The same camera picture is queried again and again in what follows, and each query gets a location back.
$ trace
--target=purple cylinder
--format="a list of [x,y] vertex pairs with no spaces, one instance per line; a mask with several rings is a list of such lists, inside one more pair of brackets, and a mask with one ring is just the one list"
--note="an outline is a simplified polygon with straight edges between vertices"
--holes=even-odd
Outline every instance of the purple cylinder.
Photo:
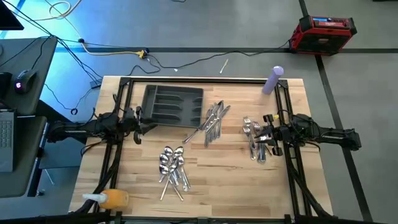
[[272,69],[271,76],[268,78],[266,84],[262,88],[262,93],[270,95],[274,90],[276,83],[278,83],[280,76],[282,76],[283,74],[284,74],[284,68],[282,68],[281,66],[275,66]]

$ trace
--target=black cutlery tray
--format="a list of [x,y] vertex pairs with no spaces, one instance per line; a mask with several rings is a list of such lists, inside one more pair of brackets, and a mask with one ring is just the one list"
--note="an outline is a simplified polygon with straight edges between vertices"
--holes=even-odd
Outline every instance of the black cutlery tray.
[[144,118],[164,126],[197,128],[203,107],[203,89],[147,85],[142,100]]

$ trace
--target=wooden table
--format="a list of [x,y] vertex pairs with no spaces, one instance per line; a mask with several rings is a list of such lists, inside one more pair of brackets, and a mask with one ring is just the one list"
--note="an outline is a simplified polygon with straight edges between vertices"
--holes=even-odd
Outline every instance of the wooden table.
[[[114,107],[112,94],[117,92],[120,77],[105,77],[101,86],[96,112],[105,113]],[[301,79],[289,79],[294,113],[310,115],[307,96]],[[192,86],[203,88],[204,109],[224,100],[231,109],[223,119],[220,139],[206,149],[204,134],[197,134],[184,145],[185,171],[192,185],[189,192],[180,192],[181,202],[169,186],[163,201],[159,200],[164,183],[159,180],[159,154],[164,146],[176,148],[193,129],[158,126],[142,137],[137,145],[132,135],[123,144],[116,187],[129,192],[129,206],[124,216],[132,217],[211,217],[211,218],[283,218],[292,214],[289,183],[284,157],[272,156],[265,164],[249,158],[249,144],[242,130],[243,116],[264,124],[262,116],[276,114],[275,95],[261,93],[262,85],[214,83],[157,83],[157,85]],[[135,83],[131,107],[141,104],[146,83]],[[97,142],[89,139],[87,144]],[[98,185],[105,145],[92,148],[84,155],[73,192],[70,210],[83,204],[81,197]],[[301,148],[308,188],[329,212],[330,199],[317,148]],[[298,190],[300,211],[303,203]]]

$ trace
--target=yellow cable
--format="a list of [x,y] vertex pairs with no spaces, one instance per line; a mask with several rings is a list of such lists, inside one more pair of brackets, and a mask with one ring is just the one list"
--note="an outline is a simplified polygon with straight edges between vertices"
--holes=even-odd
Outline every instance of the yellow cable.
[[[79,31],[77,30],[77,28],[76,28],[76,27],[68,20],[68,18],[67,18],[67,16],[68,16],[73,10],[75,10],[75,8],[77,7],[77,5],[79,5],[79,3],[81,3],[82,0],[78,0],[77,3],[76,3],[73,7],[71,7],[71,4],[70,4],[69,2],[66,2],[66,1],[59,1],[59,2],[56,2],[55,4],[51,4],[51,3],[49,3],[47,0],[44,0],[44,1],[47,2],[47,3],[50,5],[50,8],[49,8],[50,17],[48,17],[48,18],[43,18],[43,19],[35,19],[34,21],[46,21],[46,20],[50,20],[50,19],[62,19],[62,18],[64,18],[64,19],[73,27],[73,29],[76,31],[76,33],[77,33],[77,35],[79,36],[79,38],[80,38],[80,39],[83,39],[83,38],[81,38],[81,35],[80,35]],[[67,9],[64,13],[60,12],[57,8],[55,8],[55,6],[56,6],[56,5],[59,5],[59,4],[68,4],[68,9]],[[57,12],[60,13],[60,15],[59,15],[59,16],[53,16],[53,15],[51,14],[51,10],[52,10],[52,9],[55,9]],[[87,50],[87,48],[86,48],[86,46],[85,46],[84,43],[80,43],[80,44],[81,44],[81,46],[84,48],[84,50],[85,50],[88,54],[90,54],[90,55],[96,55],[96,56],[107,56],[107,55],[117,55],[117,54],[135,54],[135,55],[138,55],[139,58],[143,59],[144,56],[145,56],[145,54],[146,54],[143,50],[141,50],[141,51],[139,51],[139,52],[128,52],[128,51],[127,51],[127,52],[112,52],[112,53],[93,53],[93,52],[89,52],[89,51]]]

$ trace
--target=red portable generator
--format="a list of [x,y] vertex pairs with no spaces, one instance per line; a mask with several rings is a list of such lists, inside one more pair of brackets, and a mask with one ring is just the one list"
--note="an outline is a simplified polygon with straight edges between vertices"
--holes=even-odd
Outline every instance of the red portable generator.
[[353,18],[304,16],[289,40],[292,53],[334,55],[356,34]]

